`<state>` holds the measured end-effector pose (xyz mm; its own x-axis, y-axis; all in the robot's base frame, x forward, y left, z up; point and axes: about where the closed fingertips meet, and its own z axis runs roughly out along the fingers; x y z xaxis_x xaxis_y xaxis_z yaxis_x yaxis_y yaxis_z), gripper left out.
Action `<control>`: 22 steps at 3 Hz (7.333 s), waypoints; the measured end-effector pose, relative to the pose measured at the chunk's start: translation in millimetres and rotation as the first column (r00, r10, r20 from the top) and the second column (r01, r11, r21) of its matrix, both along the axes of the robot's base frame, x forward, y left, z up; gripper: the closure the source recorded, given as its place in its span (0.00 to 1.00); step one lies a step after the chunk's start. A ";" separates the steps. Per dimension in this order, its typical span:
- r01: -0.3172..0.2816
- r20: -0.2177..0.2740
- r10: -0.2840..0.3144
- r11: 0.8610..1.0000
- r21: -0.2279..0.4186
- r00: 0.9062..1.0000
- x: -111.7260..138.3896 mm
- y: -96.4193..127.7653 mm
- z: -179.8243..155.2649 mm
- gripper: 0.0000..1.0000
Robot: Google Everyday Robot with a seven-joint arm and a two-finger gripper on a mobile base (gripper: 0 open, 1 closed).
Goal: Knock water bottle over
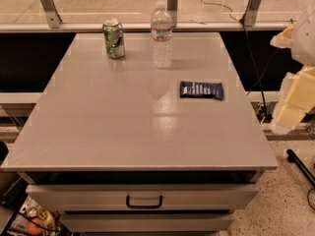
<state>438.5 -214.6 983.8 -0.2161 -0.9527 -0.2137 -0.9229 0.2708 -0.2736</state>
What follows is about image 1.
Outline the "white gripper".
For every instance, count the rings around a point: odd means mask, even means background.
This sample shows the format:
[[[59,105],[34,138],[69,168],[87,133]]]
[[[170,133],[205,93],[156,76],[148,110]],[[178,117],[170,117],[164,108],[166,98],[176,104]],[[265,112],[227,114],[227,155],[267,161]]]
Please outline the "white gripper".
[[[287,73],[283,79],[280,98],[273,111],[271,129],[285,135],[294,130],[315,107],[315,12],[301,16],[275,35],[270,44],[291,48],[291,56],[303,65],[296,74]]]

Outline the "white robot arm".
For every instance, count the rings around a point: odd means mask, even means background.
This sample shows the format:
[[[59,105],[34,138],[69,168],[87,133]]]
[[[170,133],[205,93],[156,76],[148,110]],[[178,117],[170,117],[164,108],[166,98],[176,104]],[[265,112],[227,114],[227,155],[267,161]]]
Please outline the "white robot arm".
[[[289,48],[292,59],[302,65],[296,74],[285,74],[272,114],[272,131],[284,135],[294,130],[315,107],[315,4],[312,3],[296,23],[274,36],[271,44]]]

